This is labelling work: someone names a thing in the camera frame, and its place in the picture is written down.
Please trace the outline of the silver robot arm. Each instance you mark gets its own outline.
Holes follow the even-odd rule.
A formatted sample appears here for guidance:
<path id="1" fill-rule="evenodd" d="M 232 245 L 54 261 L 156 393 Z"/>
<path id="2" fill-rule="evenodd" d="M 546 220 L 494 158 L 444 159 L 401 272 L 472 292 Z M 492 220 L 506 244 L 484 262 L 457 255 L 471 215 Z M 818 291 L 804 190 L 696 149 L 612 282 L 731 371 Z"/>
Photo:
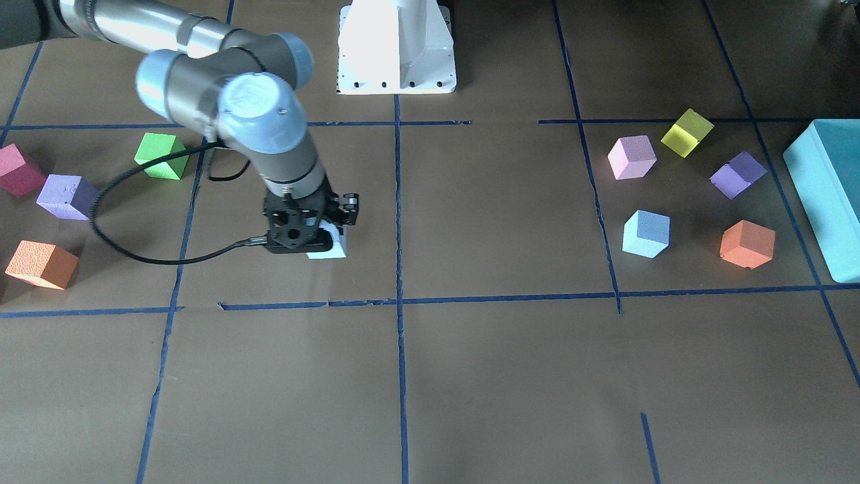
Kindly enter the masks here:
<path id="1" fill-rule="evenodd" d="M 310 258 L 346 256 L 359 196 L 331 189 L 296 96 L 313 74 L 289 33 L 261 36 L 159 1 L 24 1 L 40 40 L 89 38 L 143 52 L 142 104 L 242 153 L 266 185 L 268 230 L 250 245 Z"/>

